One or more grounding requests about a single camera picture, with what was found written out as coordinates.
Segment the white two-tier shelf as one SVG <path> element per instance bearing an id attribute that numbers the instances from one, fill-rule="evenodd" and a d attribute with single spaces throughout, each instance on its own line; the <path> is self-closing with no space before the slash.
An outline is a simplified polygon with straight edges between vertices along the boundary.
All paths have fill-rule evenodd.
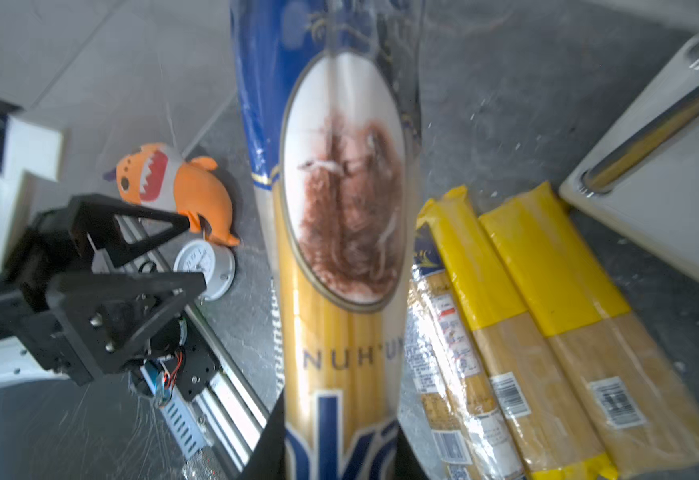
<path id="1" fill-rule="evenodd" d="M 699 282 L 699 35 L 647 84 L 559 193 Z"/>

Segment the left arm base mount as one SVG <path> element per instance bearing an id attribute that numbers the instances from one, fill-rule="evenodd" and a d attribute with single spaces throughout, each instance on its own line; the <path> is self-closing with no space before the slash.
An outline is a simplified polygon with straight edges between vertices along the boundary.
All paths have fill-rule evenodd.
<path id="1" fill-rule="evenodd" d="M 146 357 L 129 371 L 129 387 L 158 408 L 167 408 L 178 396 L 193 400 L 218 368 L 205 339 L 190 320 L 179 316 L 149 340 Z"/>

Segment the blue yellow Ankara spaghetti bag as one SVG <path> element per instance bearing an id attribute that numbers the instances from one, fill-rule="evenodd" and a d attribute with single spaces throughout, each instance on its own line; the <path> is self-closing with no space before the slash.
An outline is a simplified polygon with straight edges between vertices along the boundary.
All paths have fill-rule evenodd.
<path id="1" fill-rule="evenodd" d="M 420 1 L 235 1 L 281 321 L 284 475 L 393 479 L 421 154 Z"/>

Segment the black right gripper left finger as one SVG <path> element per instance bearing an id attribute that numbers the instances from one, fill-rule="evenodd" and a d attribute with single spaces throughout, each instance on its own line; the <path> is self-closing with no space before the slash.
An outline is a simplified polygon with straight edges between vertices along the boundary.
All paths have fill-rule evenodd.
<path id="1" fill-rule="evenodd" d="M 281 392 L 267 424 L 238 480 L 285 478 L 285 408 Z"/>

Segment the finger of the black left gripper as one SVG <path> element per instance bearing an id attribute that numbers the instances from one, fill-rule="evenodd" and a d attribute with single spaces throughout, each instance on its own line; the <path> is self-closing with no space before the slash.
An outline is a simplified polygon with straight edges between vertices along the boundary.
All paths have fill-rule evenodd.
<path id="1" fill-rule="evenodd" d="M 189 230 L 189 220 L 180 214 L 88 194 L 69 201 L 65 229 L 81 260 L 91 263 L 102 252 L 111 266 L 122 267 Z"/>
<path id="2" fill-rule="evenodd" d="M 200 273 L 65 273 L 46 294 L 50 368 L 78 385 L 171 356 L 185 342 L 184 308 L 205 290 Z"/>

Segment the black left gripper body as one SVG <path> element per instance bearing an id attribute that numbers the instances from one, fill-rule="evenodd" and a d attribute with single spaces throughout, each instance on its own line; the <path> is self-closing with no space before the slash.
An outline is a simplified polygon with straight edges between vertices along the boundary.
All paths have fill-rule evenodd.
<path id="1" fill-rule="evenodd" d="M 15 337 L 43 371 L 62 376 L 50 368 L 51 280 L 65 273 L 122 273 L 102 252 L 91 263 L 77 256 L 65 229 L 66 208 L 38 214 L 0 274 L 0 340 Z"/>

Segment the yellow end spaghetti bag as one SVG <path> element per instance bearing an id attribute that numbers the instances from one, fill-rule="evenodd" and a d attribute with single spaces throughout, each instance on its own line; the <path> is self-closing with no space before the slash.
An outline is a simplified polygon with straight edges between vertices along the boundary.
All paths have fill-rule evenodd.
<path id="1" fill-rule="evenodd" d="M 551 186 L 479 224 L 621 476 L 699 465 L 699 404 Z"/>
<path id="2" fill-rule="evenodd" d="M 533 479 L 617 479 L 619 472 L 573 394 L 487 234 L 465 186 L 429 199 L 417 223 L 433 234 L 467 330 Z"/>

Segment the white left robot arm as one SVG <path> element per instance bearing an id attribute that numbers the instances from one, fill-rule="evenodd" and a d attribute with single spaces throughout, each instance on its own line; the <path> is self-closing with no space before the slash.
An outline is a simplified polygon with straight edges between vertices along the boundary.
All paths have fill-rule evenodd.
<path id="1" fill-rule="evenodd" d="M 98 194 L 38 214 L 0 274 L 0 388 L 85 385 L 175 354 L 177 320 L 203 276 L 126 266 L 188 228 L 181 215 Z"/>

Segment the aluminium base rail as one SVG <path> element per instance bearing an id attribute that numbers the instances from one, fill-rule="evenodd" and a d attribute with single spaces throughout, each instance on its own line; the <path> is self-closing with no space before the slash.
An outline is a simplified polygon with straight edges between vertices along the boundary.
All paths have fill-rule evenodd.
<path id="1" fill-rule="evenodd" d="M 239 222 L 235 235 L 241 246 L 234 250 L 231 288 L 219 300 L 197 299 L 185 309 L 216 362 L 190 407 L 228 479 L 249 462 L 278 396 L 263 236 L 256 220 Z"/>

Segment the dark blue clear pasta bag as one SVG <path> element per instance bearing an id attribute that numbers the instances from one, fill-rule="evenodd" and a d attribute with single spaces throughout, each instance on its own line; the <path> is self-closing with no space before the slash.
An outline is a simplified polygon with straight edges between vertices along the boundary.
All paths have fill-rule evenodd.
<path id="1" fill-rule="evenodd" d="M 449 478 L 525 478 L 523 462 L 426 223 L 415 231 L 407 305 L 407 364 Z"/>

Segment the orange plush toy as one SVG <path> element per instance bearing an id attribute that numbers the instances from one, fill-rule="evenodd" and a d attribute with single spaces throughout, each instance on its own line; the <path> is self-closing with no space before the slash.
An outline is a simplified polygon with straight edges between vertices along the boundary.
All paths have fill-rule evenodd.
<path id="1" fill-rule="evenodd" d="M 167 144 L 151 143 L 123 157 L 103 179 L 116 184 L 123 201 L 182 215 L 193 233 L 207 225 L 209 242 L 235 247 L 240 240 L 231 232 L 232 201 L 214 175 L 217 168 L 208 156 L 186 160 Z"/>

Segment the white alarm clock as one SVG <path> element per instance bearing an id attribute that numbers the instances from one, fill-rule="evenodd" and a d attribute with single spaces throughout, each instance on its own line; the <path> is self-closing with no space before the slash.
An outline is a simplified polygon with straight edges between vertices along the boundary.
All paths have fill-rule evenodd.
<path id="1" fill-rule="evenodd" d="M 191 240 L 179 250 L 174 262 L 175 272 L 202 273 L 206 288 L 199 295 L 203 301 L 219 300 L 231 288 L 236 272 L 232 251 L 205 240 Z"/>

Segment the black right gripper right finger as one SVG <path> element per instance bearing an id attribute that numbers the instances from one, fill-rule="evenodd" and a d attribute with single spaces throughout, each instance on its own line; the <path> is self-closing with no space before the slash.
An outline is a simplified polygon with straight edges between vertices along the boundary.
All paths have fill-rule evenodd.
<path id="1" fill-rule="evenodd" d="M 429 480 L 427 472 L 417 459 L 411 442 L 407 439 L 403 428 L 397 424 L 397 442 L 395 442 L 395 480 Z"/>

